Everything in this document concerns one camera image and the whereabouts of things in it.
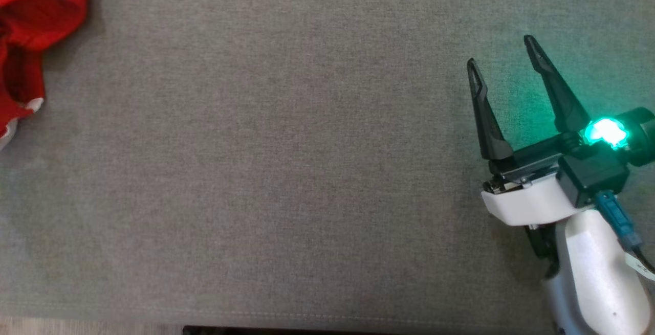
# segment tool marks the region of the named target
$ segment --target teal connector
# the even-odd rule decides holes
[[[643,244],[641,237],[635,232],[632,219],[627,216],[612,191],[599,192],[596,195],[596,207],[615,231],[623,249],[630,252]]]

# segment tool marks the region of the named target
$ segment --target led light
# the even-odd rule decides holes
[[[628,132],[624,125],[611,118],[602,118],[587,126],[584,137],[588,144],[606,141],[613,149],[622,148],[627,144]]]

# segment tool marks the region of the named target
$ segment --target gray fabric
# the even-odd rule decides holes
[[[0,312],[550,333],[485,212],[465,63],[554,132],[534,34],[592,116],[655,108],[653,0],[92,0],[0,153]],[[627,207],[655,252],[653,167]]]

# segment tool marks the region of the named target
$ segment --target wooden floor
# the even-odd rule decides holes
[[[182,335],[182,326],[0,317],[0,335]]]

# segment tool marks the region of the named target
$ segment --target red garment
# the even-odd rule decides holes
[[[0,137],[9,135],[13,120],[39,109],[41,53],[85,16],[86,0],[0,0]]]

